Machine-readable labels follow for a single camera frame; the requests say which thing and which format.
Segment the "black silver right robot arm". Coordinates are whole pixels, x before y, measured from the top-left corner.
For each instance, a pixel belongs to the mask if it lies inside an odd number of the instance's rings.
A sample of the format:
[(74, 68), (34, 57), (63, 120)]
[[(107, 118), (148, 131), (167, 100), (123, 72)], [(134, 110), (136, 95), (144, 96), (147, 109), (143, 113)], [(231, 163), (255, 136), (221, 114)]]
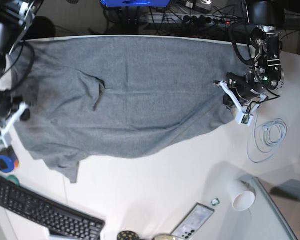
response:
[(22, 78), (10, 89), (0, 90), (0, 121), (5, 121), (16, 113), (22, 103), (21, 96), (14, 97), (13, 94), (25, 82), (29, 76), (35, 60), (34, 48), (24, 40), (24, 36), (31, 27), (35, 17), (43, 4), (42, 0), (0, 0), (0, 80), (19, 61), (17, 58), (7, 68), (6, 57), (20, 46), (21, 54), (23, 48), (30, 50), (30, 62)]

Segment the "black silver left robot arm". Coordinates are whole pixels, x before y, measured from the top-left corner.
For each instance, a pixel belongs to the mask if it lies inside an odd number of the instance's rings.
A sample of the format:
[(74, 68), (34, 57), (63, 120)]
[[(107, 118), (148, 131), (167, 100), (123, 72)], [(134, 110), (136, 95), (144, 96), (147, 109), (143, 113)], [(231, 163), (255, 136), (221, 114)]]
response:
[[(229, 38), (239, 60), (249, 67), (244, 76), (227, 73), (226, 81), (220, 81), (225, 95), (223, 103), (234, 110), (234, 117), (240, 124), (247, 124), (253, 118), (254, 111), (264, 102), (279, 95), (274, 91), (284, 84), (284, 71), (280, 61), (282, 42), (278, 27), (285, 24), (285, 9), (274, 0), (240, 1), (243, 19), (229, 28)], [(241, 55), (234, 38), (237, 27), (249, 25), (254, 29), (247, 33), (247, 48), (253, 48), (248, 59)]]

